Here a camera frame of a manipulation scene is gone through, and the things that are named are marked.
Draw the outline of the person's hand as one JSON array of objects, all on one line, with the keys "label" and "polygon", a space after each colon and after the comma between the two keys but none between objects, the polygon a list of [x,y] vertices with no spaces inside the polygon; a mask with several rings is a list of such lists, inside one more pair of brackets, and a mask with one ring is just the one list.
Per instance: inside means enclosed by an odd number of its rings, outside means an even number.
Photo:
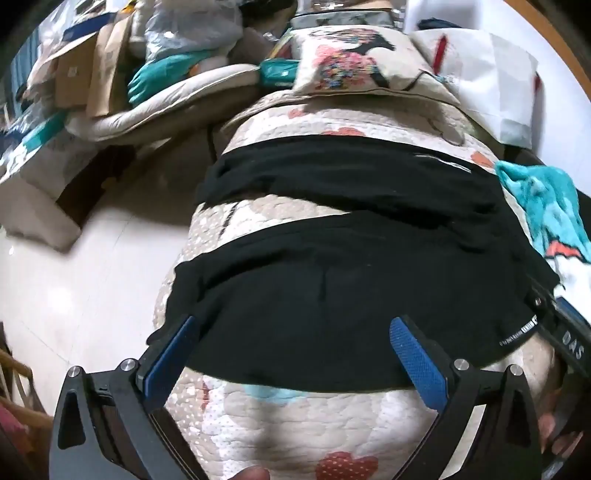
[{"label": "person's hand", "polygon": [[270,480],[270,472],[262,466],[250,466],[232,476],[230,480]]}]

